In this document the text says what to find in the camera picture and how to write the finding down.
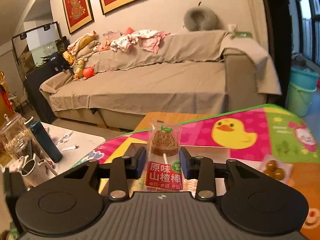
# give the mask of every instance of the plastic bucket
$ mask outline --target plastic bucket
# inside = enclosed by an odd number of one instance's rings
[[[290,82],[298,87],[314,90],[317,86],[319,74],[309,68],[291,67]]]
[[[288,91],[288,110],[300,117],[305,116],[312,103],[312,96],[315,91],[316,89],[304,89],[290,83]]]

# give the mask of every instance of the round snack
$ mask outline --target round snack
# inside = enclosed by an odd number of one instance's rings
[[[157,131],[151,143],[151,151],[155,155],[164,153],[169,157],[178,153],[179,145],[171,132]]]
[[[272,172],[272,171],[265,170],[263,173],[264,173],[264,174],[266,174],[266,175],[268,175],[269,177],[274,178],[274,174],[273,174],[273,172]]]
[[[267,170],[273,172],[277,168],[277,162],[275,160],[268,161],[266,164]]]
[[[274,172],[274,178],[277,180],[283,180],[284,179],[284,170],[281,168],[277,168]]]

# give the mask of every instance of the fish tank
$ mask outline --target fish tank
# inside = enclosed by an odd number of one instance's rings
[[[26,75],[47,63],[49,57],[68,48],[66,36],[62,37],[58,22],[49,23],[20,33],[12,38],[13,52],[22,81]]]

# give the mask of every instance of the beige sofa cover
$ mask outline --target beige sofa cover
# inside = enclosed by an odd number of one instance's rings
[[[102,108],[131,114],[151,111],[218,113],[225,97],[223,63],[162,63],[98,73],[50,96],[54,111]]]
[[[139,115],[219,114],[263,104],[266,94],[281,94],[273,63],[264,64],[267,52],[250,55],[252,49],[241,44],[232,50],[227,38],[225,31],[193,32],[165,37],[157,54],[137,45],[129,54],[95,53],[87,63],[98,72],[94,77],[71,82],[68,72],[59,73],[40,91],[53,111],[99,108]]]

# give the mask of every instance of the orange toy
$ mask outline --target orange toy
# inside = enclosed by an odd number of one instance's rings
[[[94,76],[94,69],[93,67],[87,67],[83,70],[83,76],[85,78],[90,78]]]

